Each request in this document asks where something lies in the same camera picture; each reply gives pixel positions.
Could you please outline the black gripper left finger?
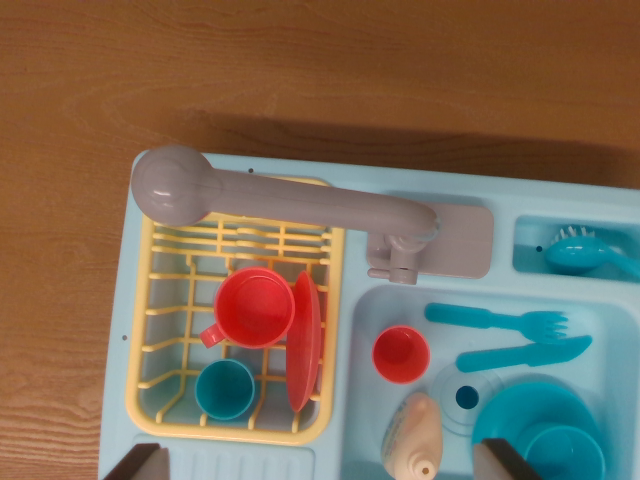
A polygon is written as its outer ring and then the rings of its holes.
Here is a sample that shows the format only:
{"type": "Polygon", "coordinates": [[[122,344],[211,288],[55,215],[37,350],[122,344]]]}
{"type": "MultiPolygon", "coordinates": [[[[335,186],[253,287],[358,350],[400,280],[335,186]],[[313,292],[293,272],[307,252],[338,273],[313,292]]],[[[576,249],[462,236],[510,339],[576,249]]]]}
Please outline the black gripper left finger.
{"type": "Polygon", "coordinates": [[[159,443],[139,443],[115,465],[104,480],[169,480],[169,449],[159,443]]]}

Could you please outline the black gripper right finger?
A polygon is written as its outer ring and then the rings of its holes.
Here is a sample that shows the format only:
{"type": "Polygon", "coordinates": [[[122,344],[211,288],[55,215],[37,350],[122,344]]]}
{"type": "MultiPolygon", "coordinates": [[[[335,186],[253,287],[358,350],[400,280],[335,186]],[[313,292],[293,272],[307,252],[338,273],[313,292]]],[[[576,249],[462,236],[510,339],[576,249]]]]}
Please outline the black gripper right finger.
{"type": "Polygon", "coordinates": [[[503,438],[486,438],[473,446],[474,480],[542,480],[503,438]]]}

